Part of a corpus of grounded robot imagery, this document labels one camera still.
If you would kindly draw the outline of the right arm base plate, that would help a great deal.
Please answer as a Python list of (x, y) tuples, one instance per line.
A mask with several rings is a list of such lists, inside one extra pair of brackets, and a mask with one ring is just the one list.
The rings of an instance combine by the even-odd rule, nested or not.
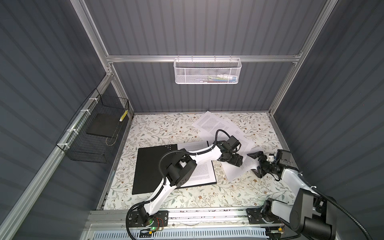
[(270, 211), (261, 208), (247, 208), (247, 217), (250, 224), (282, 224), (282, 221)]

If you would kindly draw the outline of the yellow green marker pen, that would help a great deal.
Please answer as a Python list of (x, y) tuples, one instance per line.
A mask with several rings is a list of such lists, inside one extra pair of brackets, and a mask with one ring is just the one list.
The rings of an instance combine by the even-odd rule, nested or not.
[(129, 111), (126, 110), (126, 111), (121, 115), (119, 121), (122, 122), (122, 121), (125, 119), (125, 117), (127, 116), (128, 113), (129, 113)]

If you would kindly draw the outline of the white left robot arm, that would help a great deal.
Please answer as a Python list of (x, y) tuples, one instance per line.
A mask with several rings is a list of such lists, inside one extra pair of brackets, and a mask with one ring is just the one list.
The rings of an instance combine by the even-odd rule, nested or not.
[(164, 154), (159, 163), (162, 180), (154, 193), (138, 206), (139, 216), (145, 220), (152, 218), (172, 191), (183, 186), (201, 164), (219, 161), (240, 167), (243, 163), (243, 157), (238, 154), (241, 146), (238, 139), (230, 136), (226, 141), (215, 140), (209, 147), (198, 151), (181, 149)]

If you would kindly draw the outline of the white ventilated front rail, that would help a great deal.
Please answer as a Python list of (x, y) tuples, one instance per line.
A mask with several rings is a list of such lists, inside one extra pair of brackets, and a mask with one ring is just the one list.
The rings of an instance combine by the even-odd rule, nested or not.
[(202, 239), (236, 239), (253, 238), (266, 240), (269, 237), (261, 228), (217, 228), (217, 229), (166, 229), (150, 235), (140, 236), (139, 231), (132, 231), (136, 240), (202, 240)]

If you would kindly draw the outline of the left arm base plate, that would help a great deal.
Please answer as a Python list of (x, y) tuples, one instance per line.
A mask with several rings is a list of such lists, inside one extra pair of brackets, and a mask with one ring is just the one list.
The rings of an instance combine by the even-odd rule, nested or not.
[(126, 226), (129, 228), (141, 227), (167, 227), (168, 226), (168, 211), (158, 211), (156, 214), (149, 216), (144, 212), (133, 211), (126, 217)]

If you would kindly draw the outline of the printed paper sheet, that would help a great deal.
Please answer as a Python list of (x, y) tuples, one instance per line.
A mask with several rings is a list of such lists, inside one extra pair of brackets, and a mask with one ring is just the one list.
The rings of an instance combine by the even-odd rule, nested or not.
[(224, 169), (224, 172), (226, 174), (227, 180), (229, 182), (234, 181), (236, 178), (241, 177), (244, 173), (250, 170), (256, 170), (257, 167), (260, 165), (259, 161), (257, 159), (253, 159), (248, 156), (248, 154), (256, 153), (256, 152), (263, 152), (264, 149), (262, 147), (255, 147), (248, 152), (246, 152), (243, 157), (243, 163), (240, 167), (236, 167), (234, 165), (231, 165), (226, 162), (222, 162), (222, 167)]
[[(209, 145), (207, 141), (177, 144), (178, 150), (186, 149), (188, 152), (201, 150), (203, 148), (207, 148), (208, 146)], [(195, 168), (189, 180), (184, 185), (179, 187), (179, 189), (188, 188), (188, 187), (214, 185), (216, 183), (217, 183), (217, 179), (216, 179), (213, 163), (206, 162), (204, 164), (198, 165)]]
[(192, 126), (199, 131), (203, 140), (212, 143), (218, 129), (224, 130), (230, 136), (243, 137), (243, 131), (229, 119), (223, 119), (209, 111), (201, 115)]

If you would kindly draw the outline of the floral patterned table mat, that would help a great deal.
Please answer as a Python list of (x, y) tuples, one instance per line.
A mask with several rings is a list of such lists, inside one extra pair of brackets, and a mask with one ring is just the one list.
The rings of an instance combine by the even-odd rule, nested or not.
[[(133, 204), (149, 198), (150, 194), (133, 195), (137, 152), (141, 147), (197, 142), (199, 131), (193, 126), (198, 114), (155, 114), (134, 116), (123, 153), (107, 194), (104, 210), (127, 210)], [(268, 113), (224, 113), (220, 118), (234, 123), (265, 153), (282, 148), (275, 126)], [(293, 204), (294, 194), (284, 182), (267, 175), (262, 179), (246, 172), (229, 181), (219, 162), (214, 162), (215, 185), (174, 190), (165, 200), (164, 209), (218, 208), (260, 206), (267, 198)]]

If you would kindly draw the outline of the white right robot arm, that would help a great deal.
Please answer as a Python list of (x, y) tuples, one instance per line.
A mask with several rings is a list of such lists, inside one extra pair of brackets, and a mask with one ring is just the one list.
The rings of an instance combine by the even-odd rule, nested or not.
[(293, 205), (268, 198), (263, 207), (255, 211), (259, 220), (267, 224), (281, 222), (307, 238), (336, 238), (337, 218), (332, 213), (336, 207), (328, 204), (324, 197), (311, 189), (297, 168), (285, 164), (292, 157), (290, 151), (277, 150), (275, 155), (258, 151), (247, 156), (259, 164), (252, 170), (258, 178), (261, 179), (267, 174), (277, 177), (277, 180), (286, 183), (296, 196)]

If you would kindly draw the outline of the printed paper sheet back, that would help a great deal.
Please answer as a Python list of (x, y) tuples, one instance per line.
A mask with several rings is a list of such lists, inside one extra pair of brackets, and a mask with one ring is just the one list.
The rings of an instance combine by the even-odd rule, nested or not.
[(224, 130), (230, 136), (243, 137), (243, 131), (229, 119), (223, 119), (209, 111), (201, 115), (192, 126), (199, 131), (203, 140), (212, 143), (218, 129)]

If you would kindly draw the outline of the pens in white basket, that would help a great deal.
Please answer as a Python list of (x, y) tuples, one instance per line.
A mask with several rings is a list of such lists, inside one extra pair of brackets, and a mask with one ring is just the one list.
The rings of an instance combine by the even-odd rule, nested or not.
[(216, 75), (216, 76), (203, 76), (196, 79), (198, 83), (210, 83), (210, 84), (237, 84), (238, 76), (235, 75)]

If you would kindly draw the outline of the red folder black inside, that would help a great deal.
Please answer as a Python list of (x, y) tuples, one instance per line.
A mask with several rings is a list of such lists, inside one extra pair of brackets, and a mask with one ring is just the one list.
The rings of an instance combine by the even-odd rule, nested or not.
[(158, 187), (162, 176), (159, 160), (167, 152), (178, 150), (177, 144), (140, 148), (137, 155), (133, 195), (152, 193)]

